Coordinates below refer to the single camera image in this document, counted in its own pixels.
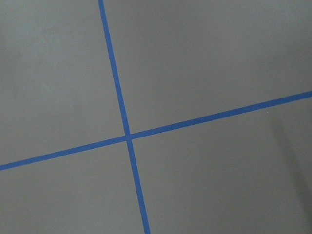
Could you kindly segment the blue tape grid lines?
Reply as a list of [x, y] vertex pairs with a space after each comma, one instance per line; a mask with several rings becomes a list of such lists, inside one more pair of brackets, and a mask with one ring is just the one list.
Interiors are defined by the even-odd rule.
[[1, 233], [309, 234], [311, 11], [2, 1]]

